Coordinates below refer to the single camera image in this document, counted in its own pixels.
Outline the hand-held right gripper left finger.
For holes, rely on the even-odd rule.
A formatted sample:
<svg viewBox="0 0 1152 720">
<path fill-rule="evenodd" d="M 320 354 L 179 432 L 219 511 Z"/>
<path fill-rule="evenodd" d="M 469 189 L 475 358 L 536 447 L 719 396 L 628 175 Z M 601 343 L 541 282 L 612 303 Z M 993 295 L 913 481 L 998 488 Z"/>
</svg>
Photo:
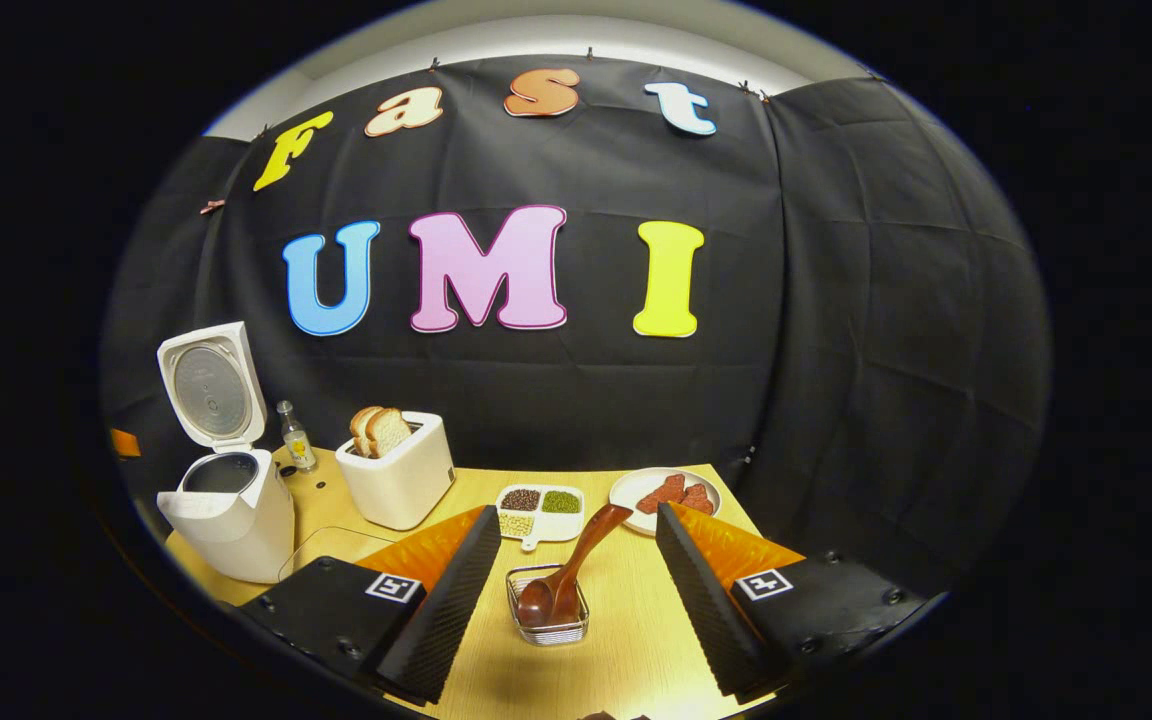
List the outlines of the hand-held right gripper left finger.
<svg viewBox="0 0 1152 720">
<path fill-rule="evenodd" d="M 238 623 L 369 691 L 440 700 L 500 546 L 497 507 L 369 556 L 323 555 L 237 607 Z"/>
</svg>

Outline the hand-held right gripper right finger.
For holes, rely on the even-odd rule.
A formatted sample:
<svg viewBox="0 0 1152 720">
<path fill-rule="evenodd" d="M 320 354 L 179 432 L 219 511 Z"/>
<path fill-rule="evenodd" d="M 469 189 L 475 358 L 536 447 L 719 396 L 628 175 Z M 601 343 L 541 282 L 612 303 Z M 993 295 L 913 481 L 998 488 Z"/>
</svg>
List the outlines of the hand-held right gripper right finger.
<svg viewBox="0 0 1152 720">
<path fill-rule="evenodd" d="M 859 561 L 799 555 L 684 505 L 659 507 L 655 541 L 719 692 L 740 702 L 832 682 L 927 609 Z"/>
</svg>

